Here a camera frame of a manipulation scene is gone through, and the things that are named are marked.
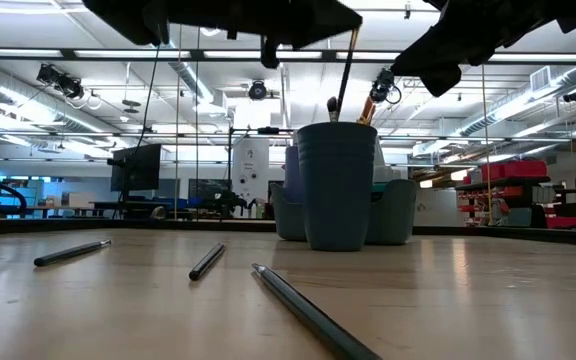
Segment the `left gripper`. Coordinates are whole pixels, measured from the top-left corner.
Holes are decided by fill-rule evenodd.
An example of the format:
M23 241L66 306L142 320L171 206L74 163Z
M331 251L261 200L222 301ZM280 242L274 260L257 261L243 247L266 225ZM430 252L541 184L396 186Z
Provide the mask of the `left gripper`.
M195 27L224 30L229 40L239 33L262 38L260 60L266 68L277 68L279 44L301 49L337 35L358 30L362 16L337 0L189 0L169 1L168 21ZM300 27L284 35L287 24L319 24Z

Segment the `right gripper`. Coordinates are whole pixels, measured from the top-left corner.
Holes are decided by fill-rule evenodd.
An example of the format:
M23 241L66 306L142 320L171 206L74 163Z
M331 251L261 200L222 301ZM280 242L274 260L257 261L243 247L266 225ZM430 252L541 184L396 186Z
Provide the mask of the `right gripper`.
M518 9L512 0L447 0L436 24L399 54L390 70L419 75L439 97L461 79L459 65L477 66L509 38L508 22Z

